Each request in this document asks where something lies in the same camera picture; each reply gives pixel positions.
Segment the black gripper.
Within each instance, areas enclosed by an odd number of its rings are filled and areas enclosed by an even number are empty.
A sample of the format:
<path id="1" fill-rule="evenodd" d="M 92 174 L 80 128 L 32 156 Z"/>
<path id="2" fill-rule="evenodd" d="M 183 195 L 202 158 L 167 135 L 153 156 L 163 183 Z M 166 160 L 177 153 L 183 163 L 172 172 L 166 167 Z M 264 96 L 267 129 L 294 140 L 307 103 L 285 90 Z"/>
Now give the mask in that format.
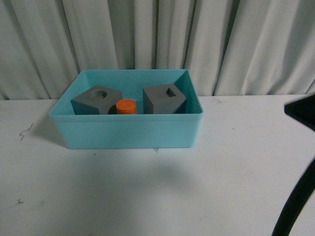
<path id="1" fill-rule="evenodd" d="M 315 95 L 285 104 L 284 113 L 314 131 Z"/>

